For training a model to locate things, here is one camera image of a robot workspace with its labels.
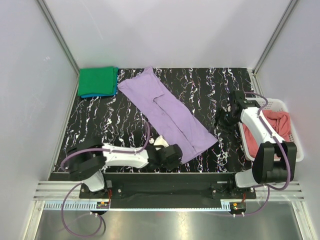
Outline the purple t shirt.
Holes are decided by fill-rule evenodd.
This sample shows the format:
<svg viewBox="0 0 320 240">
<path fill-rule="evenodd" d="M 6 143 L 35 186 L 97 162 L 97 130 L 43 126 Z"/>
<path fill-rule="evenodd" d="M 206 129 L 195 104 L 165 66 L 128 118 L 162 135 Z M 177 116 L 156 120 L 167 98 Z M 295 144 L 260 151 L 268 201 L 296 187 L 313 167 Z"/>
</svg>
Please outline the purple t shirt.
<svg viewBox="0 0 320 240">
<path fill-rule="evenodd" d="M 218 142 L 191 111 L 147 67 L 134 78 L 121 81 L 118 89 L 145 115 L 169 145 L 177 144 L 183 164 Z"/>
</svg>

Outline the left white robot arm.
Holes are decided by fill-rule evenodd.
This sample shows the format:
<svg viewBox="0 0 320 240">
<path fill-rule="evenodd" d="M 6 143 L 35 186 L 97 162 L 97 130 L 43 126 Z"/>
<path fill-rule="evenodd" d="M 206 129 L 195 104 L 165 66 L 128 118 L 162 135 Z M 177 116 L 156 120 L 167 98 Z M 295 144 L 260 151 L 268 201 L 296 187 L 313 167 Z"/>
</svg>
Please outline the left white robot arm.
<svg viewBox="0 0 320 240">
<path fill-rule="evenodd" d="M 145 143 L 142 147 L 129 148 L 102 143 L 95 138 L 70 149 L 60 168 L 69 173 L 71 181 L 81 181 L 90 192 L 98 192 L 107 188 L 101 173 L 106 167 L 172 170 L 180 165 L 182 156 L 177 144 Z"/>
</svg>

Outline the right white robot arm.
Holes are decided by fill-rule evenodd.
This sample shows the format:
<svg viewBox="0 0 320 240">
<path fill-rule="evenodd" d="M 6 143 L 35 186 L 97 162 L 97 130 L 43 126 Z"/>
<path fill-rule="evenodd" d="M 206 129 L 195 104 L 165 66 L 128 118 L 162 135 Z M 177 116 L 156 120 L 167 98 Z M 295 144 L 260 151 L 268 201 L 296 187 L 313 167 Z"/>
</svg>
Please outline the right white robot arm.
<svg viewBox="0 0 320 240">
<path fill-rule="evenodd" d="M 237 123 L 245 124 L 259 145 L 252 168 L 234 175 L 238 188 L 267 186 L 276 191 L 285 190 L 295 173 L 297 146 L 287 142 L 272 128 L 263 112 L 256 106 L 238 112 L 219 108 L 215 127 L 231 130 Z"/>
</svg>

